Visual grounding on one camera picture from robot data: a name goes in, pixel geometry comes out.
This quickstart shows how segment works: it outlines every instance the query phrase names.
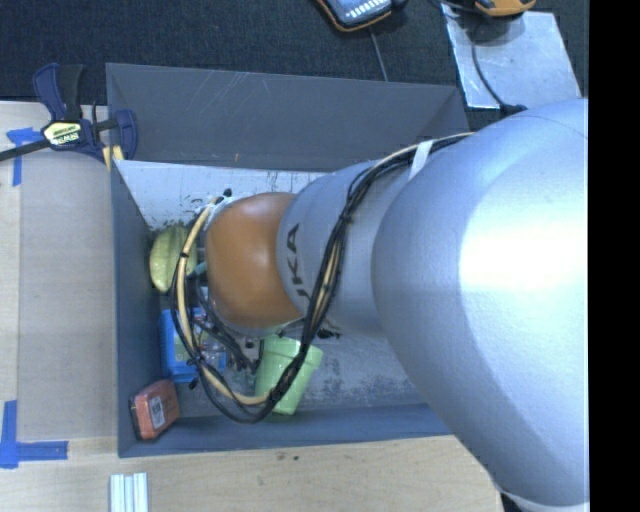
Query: yellow cable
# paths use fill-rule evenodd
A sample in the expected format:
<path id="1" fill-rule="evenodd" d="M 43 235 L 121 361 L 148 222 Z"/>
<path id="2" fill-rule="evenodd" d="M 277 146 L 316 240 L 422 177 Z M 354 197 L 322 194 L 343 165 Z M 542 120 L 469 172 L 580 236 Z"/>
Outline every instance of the yellow cable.
<path id="1" fill-rule="evenodd" d="M 196 222 L 194 223 L 193 227 L 191 228 L 191 231 L 189 232 L 189 235 L 187 236 L 187 239 L 185 240 L 184 245 L 182 246 L 182 253 L 183 254 L 189 254 L 191 252 L 191 248 L 193 246 L 193 242 L 195 241 L 196 237 L 198 236 L 198 233 L 200 232 L 200 229 L 202 228 L 202 225 L 205 223 L 205 221 L 207 220 L 207 217 L 209 216 L 209 210 L 211 209 L 211 207 L 213 206 L 213 202 L 210 202 L 209 204 L 207 204 L 207 206 L 205 206 L 205 208 L 202 210 L 202 212 L 200 213 L 200 215 L 198 216 Z M 193 352 L 197 351 L 197 348 L 195 347 L 194 343 L 193 343 L 193 336 L 191 333 L 191 327 L 189 325 L 189 318 L 187 316 L 187 308 L 186 308 L 186 304 L 185 304 L 185 290 L 184 290 L 184 279 L 185 279 L 185 272 L 186 272 L 186 267 L 187 267 L 187 259 L 185 257 L 181 257 L 180 260 L 178 261 L 178 267 L 176 269 L 176 295 L 178 298 L 178 314 L 180 316 L 180 322 L 182 324 L 182 330 L 184 332 L 184 336 L 187 340 L 187 343 L 189 344 L 189 347 L 191 348 L 191 350 Z M 265 393 L 264 395 L 261 396 L 246 396 L 246 395 L 242 395 L 242 394 L 236 394 L 236 393 L 230 393 L 229 390 L 226 388 L 226 386 L 224 384 L 222 384 L 222 382 L 220 382 L 215 375 L 213 375 L 211 372 L 209 372 L 206 368 L 203 370 L 204 376 L 206 377 L 206 379 L 218 390 L 220 391 L 220 393 L 222 393 L 223 395 L 225 395 L 227 398 L 230 399 L 235 399 L 238 400 L 241 404 L 243 405 L 260 405 L 262 403 L 264 403 L 266 401 L 266 399 L 269 397 L 269 393 Z"/>

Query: brown object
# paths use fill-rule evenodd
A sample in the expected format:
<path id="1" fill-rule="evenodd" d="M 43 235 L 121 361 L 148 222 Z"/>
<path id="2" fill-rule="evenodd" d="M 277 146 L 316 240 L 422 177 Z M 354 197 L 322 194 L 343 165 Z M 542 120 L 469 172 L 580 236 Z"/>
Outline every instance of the brown object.
<path id="1" fill-rule="evenodd" d="M 278 227 L 294 197 L 268 192 L 239 199 L 209 226 L 209 296 L 218 314 L 236 326 L 261 329 L 302 316 L 282 286 L 276 263 Z"/>
<path id="2" fill-rule="evenodd" d="M 140 439 L 155 439 L 180 417 L 176 387 L 171 379 L 154 382 L 131 398 L 131 416 Z"/>

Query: white label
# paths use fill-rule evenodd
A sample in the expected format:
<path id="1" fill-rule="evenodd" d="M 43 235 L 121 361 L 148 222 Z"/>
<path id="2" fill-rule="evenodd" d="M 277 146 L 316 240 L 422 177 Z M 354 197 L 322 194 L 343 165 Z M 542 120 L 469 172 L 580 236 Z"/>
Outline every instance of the white label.
<path id="1" fill-rule="evenodd" d="M 413 179 L 416 174 L 418 174 L 427 163 L 427 157 L 429 153 L 431 153 L 431 146 L 435 140 L 426 140 L 422 142 L 418 149 L 416 149 L 416 154 L 413 157 L 413 164 L 411 165 L 411 172 L 409 173 L 409 179 Z"/>
<path id="2" fill-rule="evenodd" d="M 164 410 L 162 408 L 162 399 L 159 396 L 154 396 L 149 400 L 149 410 L 151 411 L 153 428 L 160 428 L 164 425 Z"/>

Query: blue tape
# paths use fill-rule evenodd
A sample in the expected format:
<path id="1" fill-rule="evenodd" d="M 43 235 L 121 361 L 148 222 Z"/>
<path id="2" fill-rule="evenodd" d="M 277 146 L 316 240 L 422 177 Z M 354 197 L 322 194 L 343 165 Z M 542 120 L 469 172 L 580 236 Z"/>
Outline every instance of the blue tape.
<path id="1" fill-rule="evenodd" d="M 18 402 L 4 403 L 2 438 L 0 438 L 0 468 L 15 469 L 20 462 L 35 460 L 66 460 L 68 441 L 20 443 L 16 441 Z"/>
<path id="2" fill-rule="evenodd" d="M 40 132 L 37 132 L 33 128 L 20 128 L 18 130 L 9 130 L 7 137 L 13 142 L 16 147 L 22 146 L 30 142 L 38 142 L 44 137 Z M 13 161 L 13 186 L 17 187 L 22 183 L 22 157 L 19 156 Z"/>

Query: black electronics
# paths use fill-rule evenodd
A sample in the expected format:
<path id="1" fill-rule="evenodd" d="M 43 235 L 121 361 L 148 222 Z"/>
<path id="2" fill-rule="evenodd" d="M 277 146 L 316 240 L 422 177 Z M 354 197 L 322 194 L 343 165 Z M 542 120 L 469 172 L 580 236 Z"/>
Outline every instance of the black electronics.
<path id="1" fill-rule="evenodd" d="M 407 0 L 317 0 L 338 30 L 367 27 L 404 7 Z"/>

